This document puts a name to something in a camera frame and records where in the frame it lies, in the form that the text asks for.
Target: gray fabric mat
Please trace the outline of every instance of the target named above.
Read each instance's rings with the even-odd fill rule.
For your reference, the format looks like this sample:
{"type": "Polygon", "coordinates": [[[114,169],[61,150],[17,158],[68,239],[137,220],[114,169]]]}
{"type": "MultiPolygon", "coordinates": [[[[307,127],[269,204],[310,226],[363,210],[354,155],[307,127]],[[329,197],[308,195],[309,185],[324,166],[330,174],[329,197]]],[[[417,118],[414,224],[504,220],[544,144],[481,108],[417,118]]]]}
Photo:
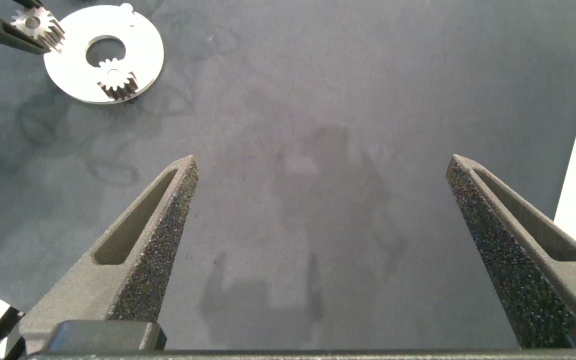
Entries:
{"type": "Polygon", "coordinates": [[[194,154],[168,348],[517,346],[444,173],[471,157],[554,215],[576,1],[134,7],[166,62],[133,105],[79,103],[0,46],[0,297],[30,309],[194,154]]]}

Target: metal ring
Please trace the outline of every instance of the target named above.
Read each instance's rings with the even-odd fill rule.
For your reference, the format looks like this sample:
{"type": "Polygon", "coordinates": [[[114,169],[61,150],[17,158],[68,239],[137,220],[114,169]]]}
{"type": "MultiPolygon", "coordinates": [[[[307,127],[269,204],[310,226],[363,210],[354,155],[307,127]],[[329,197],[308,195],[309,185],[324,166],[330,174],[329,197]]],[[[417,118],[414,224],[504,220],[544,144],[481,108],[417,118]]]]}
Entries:
{"type": "Polygon", "coordinates": [[[157,79],[164,63],[164,45],[157,28],[130,4],[99,5],[76,11],[60,21],[68,34],[61,51],[44,55],[48,75],[68,95],[92,104],[114,104],[134,98],[157,79]],[[133,72],[137,89],[129,97],[114,99],[100,86],[103,74],[91,66],[86,53],[102,39],[117,39],[126,48],[122,66],[133,72]]]}

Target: metal gear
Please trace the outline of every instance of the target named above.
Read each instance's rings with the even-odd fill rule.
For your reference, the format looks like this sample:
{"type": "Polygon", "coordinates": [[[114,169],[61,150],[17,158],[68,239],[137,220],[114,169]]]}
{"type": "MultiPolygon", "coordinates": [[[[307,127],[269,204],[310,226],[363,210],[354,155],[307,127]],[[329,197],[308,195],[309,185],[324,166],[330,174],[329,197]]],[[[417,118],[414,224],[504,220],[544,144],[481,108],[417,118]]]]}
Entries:
{"type": "Polygon", "coordinates": [[[12,26],[39,41],[42,45],[59,51],[65,38],[64,29],[55,16],[43,7],[32,8],[26,12],[17,10],[12,26]]]}
{"type": "Polygon", "coordinates": [[[138,89],[135,73],[126,69],[123,61],[112,59],[99,63],[101,80],[97,85],[109,98],[124,100],[133,96],[138,89]]]}

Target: gear teeth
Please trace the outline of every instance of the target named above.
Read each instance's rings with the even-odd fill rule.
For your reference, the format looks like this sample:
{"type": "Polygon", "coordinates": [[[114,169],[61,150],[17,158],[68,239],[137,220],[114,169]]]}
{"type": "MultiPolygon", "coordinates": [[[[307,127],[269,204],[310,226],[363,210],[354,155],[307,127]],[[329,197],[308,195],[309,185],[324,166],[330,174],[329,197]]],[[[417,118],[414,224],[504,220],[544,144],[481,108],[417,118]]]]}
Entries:
{"type": "Polygon", "coordinates": [[[98,82],[97,85],[109,98],[127,100],[139,89],[135,73],[127,72],[122,61],[117,59],[101,61],[99,68],[103,81],[98,82]],[[113,71],[118,71],[119,74],[111,76],[109,73],[113,71]]]}
{"type": "Polygon", "coordinates": [[[57,51],[61,50],[66,32],[50,11],[43,7],[29,9],[26,12],[17,10],[17,16],[12,18],[15,21],[11,24],[26,35],[37,40],[43,46],[57,51]],[[36,28],[26,26],[26,21],[30,18],[35,18],[38,21],[36,28]]]}

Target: metal tool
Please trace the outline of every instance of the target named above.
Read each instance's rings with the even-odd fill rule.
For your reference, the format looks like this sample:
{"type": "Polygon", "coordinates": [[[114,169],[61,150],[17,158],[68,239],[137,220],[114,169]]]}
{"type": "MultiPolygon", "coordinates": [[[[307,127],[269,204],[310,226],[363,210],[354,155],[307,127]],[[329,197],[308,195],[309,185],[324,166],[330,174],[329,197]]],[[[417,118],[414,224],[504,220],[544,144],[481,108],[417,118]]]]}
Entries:
{"type": "Polygon", "coordinates": [[[148,90],[159,77],[164,63],[161,36],[130,4],[87,7],[66,16],[60,24],[68,39],[60,52],[46,54],[44,62],[55,84],[75,99],[92,104],[127,101],[148,90]],[[91,66],[86,52],[103,39],[121,41],[126,55],[100,67],[91,66]]]}
{"type": "Polygon", "coordinates": [[[197,182],[194,160],[185,158],[22,319],[30,358],[576,359],[576,242],[472,160],[455,155],[447,178],[523,350],[162,352],[165,335],[155,322],[197,182]]]}
{"type": "MultiPolygon", "coordinates": [[[[42,8],[39,0],[13,0],[27,9],[42,8]]],[[[33,54],[45,54],[50,48],[40,41],[33,39],[23,31],[17,29],[7,21],[0,18],[0,44],[13,47],[33,54]]]]}

